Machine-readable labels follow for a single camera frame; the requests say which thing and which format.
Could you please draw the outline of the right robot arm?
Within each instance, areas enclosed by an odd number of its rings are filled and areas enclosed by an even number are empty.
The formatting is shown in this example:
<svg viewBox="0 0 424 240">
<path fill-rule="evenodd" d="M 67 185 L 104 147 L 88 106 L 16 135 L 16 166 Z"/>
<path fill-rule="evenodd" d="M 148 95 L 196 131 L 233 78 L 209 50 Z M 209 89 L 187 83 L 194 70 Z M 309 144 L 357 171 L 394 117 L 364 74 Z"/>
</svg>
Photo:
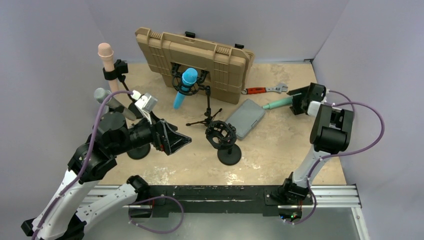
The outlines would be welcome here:
<svg viewBox="0 0 424 240">
<path fill-rule="evenodd" d="M 292 99 L 290 109 L 295 115 L 315 118 L 309 137 L 311 148 L 300 166 L 281 186 L 267 193 L 267 198 L 282 204 L 298 204 L 305 200 L 312 193 L 312 182 L 325 163 L 348 148 L 355 113 L 326 104 L 327 93 L 327 88 L 317 83 L 287 92 Z"/>
</svg>

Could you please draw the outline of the black round-base shock-mount stand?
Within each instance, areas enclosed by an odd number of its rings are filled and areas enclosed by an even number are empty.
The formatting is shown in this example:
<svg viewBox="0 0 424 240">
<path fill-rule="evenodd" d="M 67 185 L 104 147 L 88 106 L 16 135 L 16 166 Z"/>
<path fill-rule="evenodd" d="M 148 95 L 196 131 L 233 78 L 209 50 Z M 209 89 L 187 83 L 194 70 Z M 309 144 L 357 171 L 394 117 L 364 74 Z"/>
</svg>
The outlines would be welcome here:
<svg viewBox="0 0 424 240">
<path fill-rule="evenodd" d="M 205 131 L 206 139 L 217 150 L 219 161 L 226 166 L 236 165 L 242 158 L 242 151 L 236 144 L 236 128 L 221 120 L 212 121 Z"/>
</svg>

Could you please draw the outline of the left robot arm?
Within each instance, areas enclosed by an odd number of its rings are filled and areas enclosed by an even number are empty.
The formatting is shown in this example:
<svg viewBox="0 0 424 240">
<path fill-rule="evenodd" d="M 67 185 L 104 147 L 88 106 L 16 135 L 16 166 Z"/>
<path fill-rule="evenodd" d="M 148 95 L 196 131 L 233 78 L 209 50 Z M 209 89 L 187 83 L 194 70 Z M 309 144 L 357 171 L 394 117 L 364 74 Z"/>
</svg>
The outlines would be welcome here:
<svg viewBox="0 0 424 240">
<path fill-rule="evenodd" d="M 95 134 L 79 146 L 67 165 L 64 178 L 42 213 L 25 220 L 21 229 L 33 240 L 81 240 L 102 219 L 125 205 L 151 201 L 150 186 L 139 175 L 100 200 L 82 206 L 88 193 L 117 165 L 118 155 L 153 145 L 172 155 L 192 140 L 163 119 L 142 119 L 131 127 L 118 112 L 97 118 Z"/>
</svg>

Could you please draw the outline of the mint green microphone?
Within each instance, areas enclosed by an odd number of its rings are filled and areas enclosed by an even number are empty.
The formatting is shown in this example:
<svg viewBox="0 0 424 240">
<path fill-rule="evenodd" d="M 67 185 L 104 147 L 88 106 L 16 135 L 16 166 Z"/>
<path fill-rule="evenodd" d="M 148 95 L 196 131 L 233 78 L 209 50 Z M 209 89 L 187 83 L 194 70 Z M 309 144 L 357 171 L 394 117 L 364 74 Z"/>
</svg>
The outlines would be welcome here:
<svg viewBox="0 0 424 240">
<path fill-rule="evenodd" d="M 289 106 L 293 103 L 293 97 L 289 96 L 289 97 L 285 97 L 270 103 L 267 103 L 265 105 L 262 106 L 263 109 L 265 110 L 272 110 L 272 109 L 276 109 L 276 108 L 280 108 L 280 107 L 284 107 L 284 106 Z"/>
</svg>

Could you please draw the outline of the black tripod shock-mount stand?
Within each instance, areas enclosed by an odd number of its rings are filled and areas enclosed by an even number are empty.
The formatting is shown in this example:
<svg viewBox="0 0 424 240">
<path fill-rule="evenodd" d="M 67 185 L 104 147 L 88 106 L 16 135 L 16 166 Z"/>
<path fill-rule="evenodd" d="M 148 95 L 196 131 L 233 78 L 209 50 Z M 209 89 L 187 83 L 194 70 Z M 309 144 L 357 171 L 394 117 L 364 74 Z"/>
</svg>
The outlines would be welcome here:
<svg viewBox="0 0 424 240">
<path fill-rule="evenodd" d="M 171 68 L 171 75 L 172 75 L 171 84 L 172 84 L 173 88 L 176 90 L 176 93 L 177 93 L 178 89 L 177 89 L 176 83 L 177 83 L 177 81 L 179 82 L 180 79 L 176 79 L 175 77 L 176 77 L 177 74 L 182 74 L 183 72 L 179 71 L 179 68 L 181 66 L 179 63 L 172 63 L 171 65 L 172 65 L 172 68 Z M 205 92 L 206 99 L 207 99 L 207 107 L 206 107 L 206 110 L 204 112 L 205 119 L 200 120 L 200 121 L 196 121 L 196 122 L 187 123 L 186 126 L 202 124 L 202 125 L 208 127 L 208 125 L 215 119 L 216 115 L 222 111 L 222 108 L 220 108 L 215 114 L 212 114 L 211 103 L 210 103 L 211 87 L 209 85 L 204 85 L 204 82 L 205 82 L 208 74 L 209 74 L 209 72 L 207 70 L 202 69 L 200 71 L 200 75 L 198 73 L 196 83 L 190 88 L 188 93 L 185 93 L 185 96 L 193 96 L 193 95 L 196 95 L 199 91 Z"/>
</svg>

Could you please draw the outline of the blue microphone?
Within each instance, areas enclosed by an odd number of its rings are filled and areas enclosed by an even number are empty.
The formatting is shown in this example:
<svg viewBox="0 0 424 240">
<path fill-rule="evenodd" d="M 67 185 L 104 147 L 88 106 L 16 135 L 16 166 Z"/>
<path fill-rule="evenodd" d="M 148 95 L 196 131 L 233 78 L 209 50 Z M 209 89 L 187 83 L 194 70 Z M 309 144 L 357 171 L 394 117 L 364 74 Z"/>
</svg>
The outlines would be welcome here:
<svg viewBox="0 0 424 240">
<path fill-rule="evenodd" d="M 177 93 L 173 102 L 173 108 L 179 109 L 186 97 L 186 93 L 190 91 L 190 88 L 197 82 L 198 72 L 194 68 L 187 68 L 183 73 L 176 74 L 176 79 L 180 81 L 176 82 Z"/>
</svg>

